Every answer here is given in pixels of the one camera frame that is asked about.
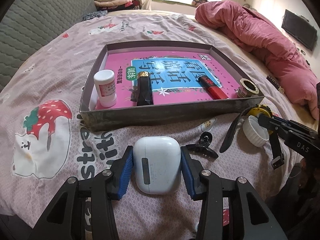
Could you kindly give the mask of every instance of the gray quilted cushion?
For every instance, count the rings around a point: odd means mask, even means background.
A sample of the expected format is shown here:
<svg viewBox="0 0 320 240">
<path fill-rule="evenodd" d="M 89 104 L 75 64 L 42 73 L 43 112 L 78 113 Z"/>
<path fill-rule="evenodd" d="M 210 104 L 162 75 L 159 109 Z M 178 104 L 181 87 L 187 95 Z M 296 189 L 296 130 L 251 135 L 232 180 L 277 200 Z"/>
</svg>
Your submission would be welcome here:
<svg viewBox="0 0 320 240">
<path fill-rule="evenodd" d="M 93 11 L 93 0 L 15 0 L 0 22 L 0 91 L 28 57 Z"/>
</svg>

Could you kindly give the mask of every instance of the black hair clip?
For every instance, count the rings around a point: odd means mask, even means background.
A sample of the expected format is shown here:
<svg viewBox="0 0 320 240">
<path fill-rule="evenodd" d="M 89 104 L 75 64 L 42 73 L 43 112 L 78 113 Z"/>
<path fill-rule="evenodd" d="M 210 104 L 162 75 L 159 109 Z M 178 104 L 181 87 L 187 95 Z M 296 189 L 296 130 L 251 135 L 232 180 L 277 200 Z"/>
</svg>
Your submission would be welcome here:
<svg viewBox="0 0 320 240">
<path fill-rule="evenodd" d="M 212 134 L 209 132 L 204 132 L 201 134 L 198 143 L 186 145 L 189 151 L 196 153 L 201 153 L 208 157 L 217 159 L 219 155 L 212 149 L 209 148 L 209 145 L 212 142 Z"/>
</svg>

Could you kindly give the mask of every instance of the screw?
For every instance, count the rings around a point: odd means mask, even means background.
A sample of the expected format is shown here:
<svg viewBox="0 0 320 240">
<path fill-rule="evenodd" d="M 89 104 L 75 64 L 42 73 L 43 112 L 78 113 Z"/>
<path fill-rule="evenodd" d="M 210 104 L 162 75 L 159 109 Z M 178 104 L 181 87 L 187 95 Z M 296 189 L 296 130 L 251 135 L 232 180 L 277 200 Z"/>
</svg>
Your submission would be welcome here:
<svg viewBox="0 0 320 240">
<path fill-rule="evenodd" d="M 112 171 L 111 170 L 104 170 L 102 172 L 103 176 L 110 176 L 112 174 Z"/>
<path fill-rule="evenodd" d="M 238 181 L 242 184 L 245 184 L 247 182 L 247 179 L 245 177 L 239 177 Z"/>
<path fill-rule="evenodd" d="M 68 183 L 69 184 L 73 184 L 73 183 L 75 183 L 76 182 L 76 178 L 75 177 L 70 177 L 69 179 L 68 179 Z"/>
<path fill-rule="evenodd" d="M 209 175 L 211 174 L 211 171 L 209 171 L 209 170 L 203 170 L 203 171 L 201 171 L 201 174 L 202 174 L 203 176 L 209 176 Z"/>
</svg>

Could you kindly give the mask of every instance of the gold bottle cap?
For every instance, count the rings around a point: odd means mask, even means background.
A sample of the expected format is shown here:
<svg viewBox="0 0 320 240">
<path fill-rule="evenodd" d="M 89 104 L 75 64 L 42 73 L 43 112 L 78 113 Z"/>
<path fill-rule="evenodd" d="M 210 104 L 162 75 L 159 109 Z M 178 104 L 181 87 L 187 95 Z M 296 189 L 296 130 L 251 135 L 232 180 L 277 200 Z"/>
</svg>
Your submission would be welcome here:
<svg viewBox="0 0 320 240">
<path fill-rule="evenodd" d="M 141 71 L 141 72 L 139 72 L 138 73 L 138 78 L 139 77 L 148 77 L 150 74 L 149 74 L 149 72 L 147 72 L 147 71 Z"/>
<path fill-rule="evenodd" d="M 259 89 L 250 80 L 246 78 L 240 79 L 240 87 L 237 89 L 239 98 L 249 98 L 259 94 Z"/>
</svg>

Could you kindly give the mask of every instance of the cardboard box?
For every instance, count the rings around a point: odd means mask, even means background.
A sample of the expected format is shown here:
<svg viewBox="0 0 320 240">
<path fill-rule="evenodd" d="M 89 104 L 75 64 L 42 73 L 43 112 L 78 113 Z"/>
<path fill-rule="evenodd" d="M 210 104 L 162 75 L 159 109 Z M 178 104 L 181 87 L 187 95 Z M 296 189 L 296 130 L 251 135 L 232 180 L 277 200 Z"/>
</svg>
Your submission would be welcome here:
<svg viewBox="0 0 320 240">
<path fill-rule="evenodd" d="M 264 95 L 212 101 L 197 101 L 152 106 L 133 106 L 117 109 L 95 110 L 97 91 L 93 76 L 106 65 L 108 55 L 138 51 L 190 51 L 211 55 L 231 76 L 239 81 L 250 78 L 227 56 L 211 45 L 182 41 L 130 41 L 106 45 L 100 52 L 86 81 L 79 112 L 91 131 L 114 130 L 131 125 L 160 125 L 211 118 L 219 114 L 240 113 L 259 104 Z"/>
</svg>

